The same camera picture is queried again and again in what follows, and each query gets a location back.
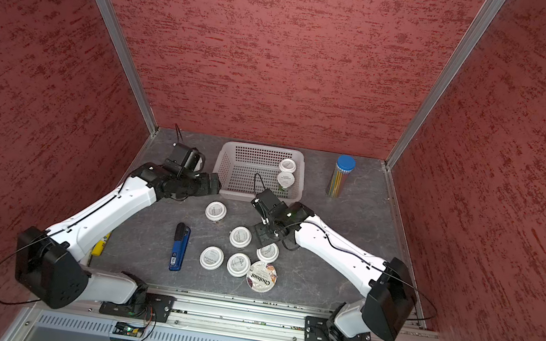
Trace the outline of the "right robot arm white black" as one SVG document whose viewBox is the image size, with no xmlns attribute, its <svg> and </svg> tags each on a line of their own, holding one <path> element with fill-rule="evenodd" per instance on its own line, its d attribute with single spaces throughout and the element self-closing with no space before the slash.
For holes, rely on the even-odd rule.
<svg viewBox="0 0 546 341">
<path fill-rule="evenodd" d="M 251 204 L 261 217 L 252 231 L 262 247 L 294 243 L 328 263 L 361 294 L 360 300 L 343 304 L 333 314 L 331 334 L 354 338 L 371 332 L 383 341 L 396 341 L 418 301 L 403 261 L 367 253 L 300 202 L 287 206 L 281 200 L 257 196 Z"/>
</svg>

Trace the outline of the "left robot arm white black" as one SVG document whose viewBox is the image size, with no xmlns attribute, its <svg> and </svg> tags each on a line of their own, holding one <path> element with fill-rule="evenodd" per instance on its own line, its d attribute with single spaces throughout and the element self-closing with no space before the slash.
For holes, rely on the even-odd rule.
<svg viewBox="0 0 546 341">
<path fill-rule="evenodd" d="M 100 301 L 122 316 L 147 314 L 147 284 L 129 273 L 90 269 L 83 260 L 106 235 L 163 199 L 217 195 L 218 174 L 182 175 L 147 163 L 133 170 L 117 188 L 84 210 L 44 230 L 31 227 L 17 238 L 15 280 L 49 308 L 76 301 Z"/>
</svg>

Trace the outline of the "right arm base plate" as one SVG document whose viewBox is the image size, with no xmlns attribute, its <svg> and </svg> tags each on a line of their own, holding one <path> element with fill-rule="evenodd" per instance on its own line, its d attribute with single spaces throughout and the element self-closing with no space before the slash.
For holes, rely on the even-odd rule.
<svg viewBox="0 0 546 341">
<path fill-rule="evenodd" d="M 304 341 L 371 341 L 369 332 L 349 338 L 325 318 L 306 316 L 304 323 Z"/>
</svg>

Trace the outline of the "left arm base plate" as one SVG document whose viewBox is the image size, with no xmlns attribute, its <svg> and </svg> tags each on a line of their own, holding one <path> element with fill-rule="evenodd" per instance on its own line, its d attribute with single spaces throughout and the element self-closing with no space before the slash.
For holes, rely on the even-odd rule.
<svg viewBox="0 0 546 341">
<path fill-rule="evenodd" d="M 152 321 L 166 323 L 175 301 L 176 298 L 170 295 L 138 292 L 125 304 L 102 302 L 99 313 L 129 320 L 152 319 Z"/>
</svg>

